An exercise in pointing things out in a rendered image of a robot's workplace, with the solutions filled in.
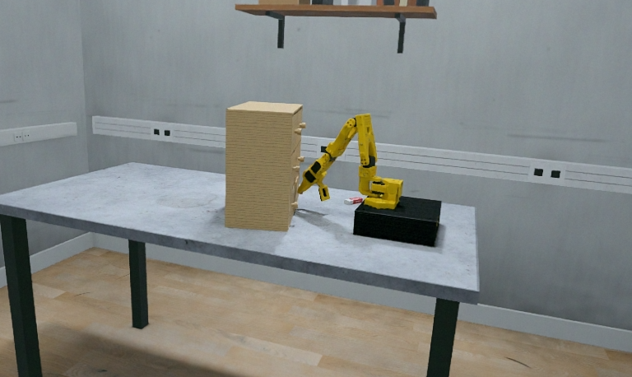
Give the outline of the tan wooden chest of drawers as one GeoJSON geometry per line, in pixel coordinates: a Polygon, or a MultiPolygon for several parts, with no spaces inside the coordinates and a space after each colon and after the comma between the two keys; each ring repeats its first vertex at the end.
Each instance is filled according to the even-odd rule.
{"type": "Polygon", "coordinates": [[[292,121],[299,109],[251,101],[226,109],[225,227],[288,232],[290,161],[301,141],[291,152],[292,121]]]}

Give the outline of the red and white eraser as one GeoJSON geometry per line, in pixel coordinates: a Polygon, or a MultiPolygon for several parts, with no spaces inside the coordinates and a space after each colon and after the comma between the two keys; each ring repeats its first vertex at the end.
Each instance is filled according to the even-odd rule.
{"type": "Polygon", "coordinates": [[[344,200],[344,203],[348,205],[356,204],[359,202],[363,202],[363,198],[356,197],[356,198],[349,198],[349,199],[344,200]]]}

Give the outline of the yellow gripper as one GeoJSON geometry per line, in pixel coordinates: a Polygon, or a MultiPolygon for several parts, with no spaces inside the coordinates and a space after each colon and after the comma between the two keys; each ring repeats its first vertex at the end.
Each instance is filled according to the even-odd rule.
{"type": "Polygon", "coordinates": [[[328,200],[330,198],[329,192],[328,192],[328,186],[322,183],[323,178],[325,177],[327,172],[325,171],[324,173],[320,175],[314,175],[314,173],[310,170],[310,167],[311,165],[309,166],[308,170],[304,171],[302,175],[303,181],[301,185],[298,187],[297,193],[301,193],[302,191],[305,192],[306,190],[308,190],[310,187],[312,187],[314,184],[317,183],[317,185],[319,186],[318,191],[319,191],[321,202],[328,200]]]}

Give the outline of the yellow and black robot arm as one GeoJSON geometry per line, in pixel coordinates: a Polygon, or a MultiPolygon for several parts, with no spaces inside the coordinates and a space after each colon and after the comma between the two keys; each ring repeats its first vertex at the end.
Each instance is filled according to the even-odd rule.
{"type": "Polygon", "coordinates": [[[365,198],[365,205],[378,209],[394,209],[399,202],[397,191],[401,180],[382,179],[381,177],[375,176],[377,169],[375,165],[377,162],[377,152],[370,114],[356,115],[354,118],[349,119],[343,126],[336,140],[328,144],[325,149],[327,152],[311,165],[310,170],[314,175],[320,175],[327,171],[337,157],[343,154],[347,145],[357,132],[360,163],[362,164],[359,166],[358,174],[358,176],[360,176],[359,192],[362,195],[369,196],[365,198]],[[370,181],[373,181],[371,183],[371,189],[369,189],[370,181]]]}

